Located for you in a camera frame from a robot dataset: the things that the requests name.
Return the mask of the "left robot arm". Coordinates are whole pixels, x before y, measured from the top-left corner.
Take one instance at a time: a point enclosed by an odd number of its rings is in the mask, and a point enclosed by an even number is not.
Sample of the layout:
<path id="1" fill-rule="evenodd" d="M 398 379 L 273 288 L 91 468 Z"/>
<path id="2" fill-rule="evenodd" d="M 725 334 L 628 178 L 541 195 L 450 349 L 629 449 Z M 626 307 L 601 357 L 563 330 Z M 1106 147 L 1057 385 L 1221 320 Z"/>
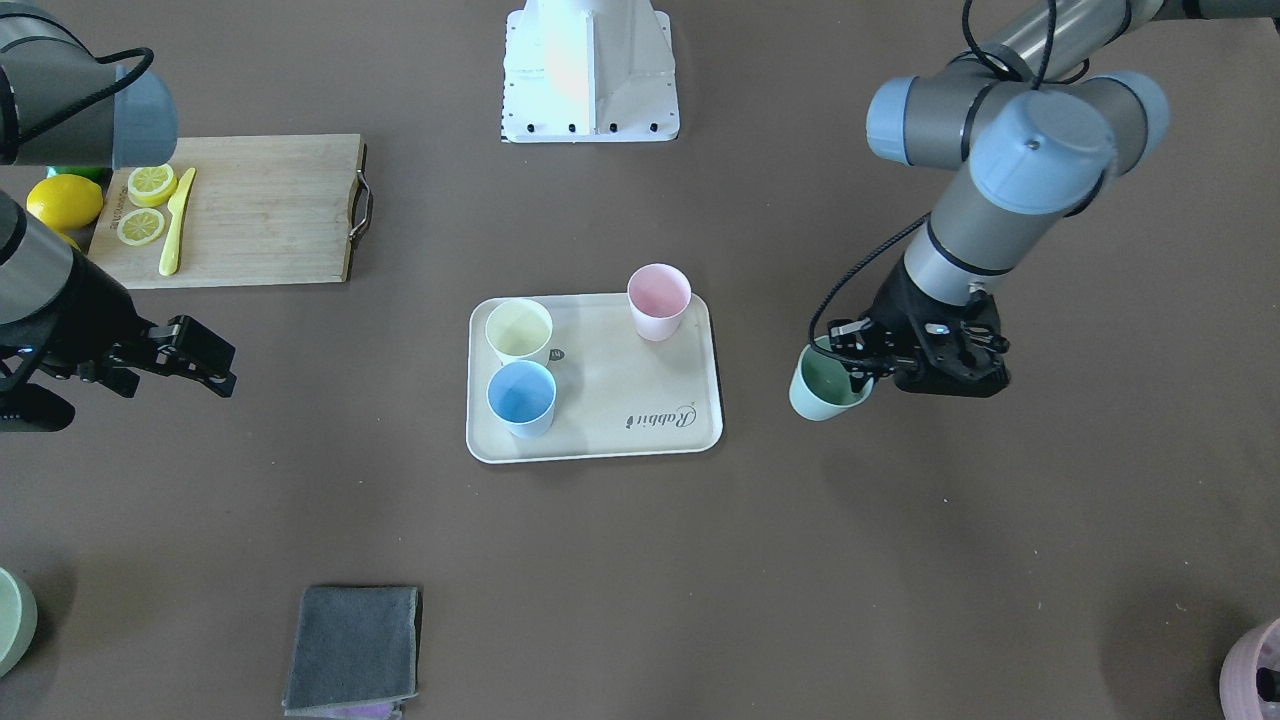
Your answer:
<path id="1" fill-rule="evenodd" d="M 995 288 L 1061 219 L 1087 209 L 1162 142 L 1169 100 L 1148 76 L 1088 76 L 1091 55 L 1152 20 L 1277 18 L 1275 1 L 1048 1 L 938 74 L 886 82 L 867 113 L 879 158 L 954 172 L 872 305 L 833 320 L 814 352 L 863 401 L 902 391 L 987 398 L 1010 375 Z"/>

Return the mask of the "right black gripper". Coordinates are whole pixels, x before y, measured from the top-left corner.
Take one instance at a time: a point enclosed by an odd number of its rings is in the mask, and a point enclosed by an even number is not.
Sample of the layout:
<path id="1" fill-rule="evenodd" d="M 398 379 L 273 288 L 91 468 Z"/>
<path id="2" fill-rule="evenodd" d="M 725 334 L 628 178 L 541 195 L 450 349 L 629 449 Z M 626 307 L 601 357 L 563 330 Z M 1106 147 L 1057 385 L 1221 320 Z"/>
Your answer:
<path id="1" fill-rule="evenodd" d="M 236 347 L 195 320 L 179 315 L 151 328 L 127 290 L 83 255 L 73 252 L 67 283 L 45 309 L 3 325 L 3 432 L 56 432 L 76 410 L 52 391 L 31 382 L 36 370 L 55 378 L 78 375 L 133 398 L 140 374 L 180 377 L 229 398 L 236 389 Z M 115 357 L 154 346 L 154 360 Z"/>

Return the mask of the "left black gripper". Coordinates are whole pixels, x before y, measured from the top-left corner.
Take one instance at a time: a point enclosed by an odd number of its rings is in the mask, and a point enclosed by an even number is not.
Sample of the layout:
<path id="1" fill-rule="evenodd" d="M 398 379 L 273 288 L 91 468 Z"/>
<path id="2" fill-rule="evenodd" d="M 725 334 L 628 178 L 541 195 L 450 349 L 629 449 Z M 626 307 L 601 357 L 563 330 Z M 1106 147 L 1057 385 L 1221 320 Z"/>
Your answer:
<path id="1" fill-rule="evenodd" d="M 878 379 L 893 375 L 904 392 L 988 398 L 1005 389 L 1010 373 L 995 296 L 977 290 L 959 306 L 919 290 L 895 264 L 867 318 L 827 323 L 829 351 L 845 363 L 852 401 L 870 396 Z"/>

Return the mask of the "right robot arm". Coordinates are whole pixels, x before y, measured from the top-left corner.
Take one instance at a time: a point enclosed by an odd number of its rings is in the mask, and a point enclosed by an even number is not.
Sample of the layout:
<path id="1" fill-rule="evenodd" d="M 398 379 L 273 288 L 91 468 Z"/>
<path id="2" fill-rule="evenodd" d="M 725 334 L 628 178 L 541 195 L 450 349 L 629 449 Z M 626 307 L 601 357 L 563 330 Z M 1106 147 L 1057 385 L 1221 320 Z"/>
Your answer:
<path id="1" fill-rule="evenodd" d="M 177 149 L 177 108 L 136 47 L 97 56 L 55 15 L 3 4 L 3 164 L 155 167 Z M 145 320 L 128 291 L 10 196 L 1 208 L 1 415 L 5 432 L 56 432 L 76 411 L 32 382 L 79 377 L 129 398 L 140 373 L 179 375 L 227 398 L 236 350 L 191 316 Z"/>

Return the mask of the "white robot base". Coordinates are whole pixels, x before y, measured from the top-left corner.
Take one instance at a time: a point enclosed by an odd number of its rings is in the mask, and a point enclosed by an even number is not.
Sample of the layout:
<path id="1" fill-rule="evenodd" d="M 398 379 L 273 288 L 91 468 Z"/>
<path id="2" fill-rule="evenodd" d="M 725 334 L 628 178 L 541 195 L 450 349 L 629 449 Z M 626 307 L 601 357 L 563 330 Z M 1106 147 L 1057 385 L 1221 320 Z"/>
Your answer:
<path id="1" fill-rule="evenodd" d="M 527 1 L 506 18 L 503 70 L 508 143 L 678 137 L 671 18 L 649 1 Z"/>

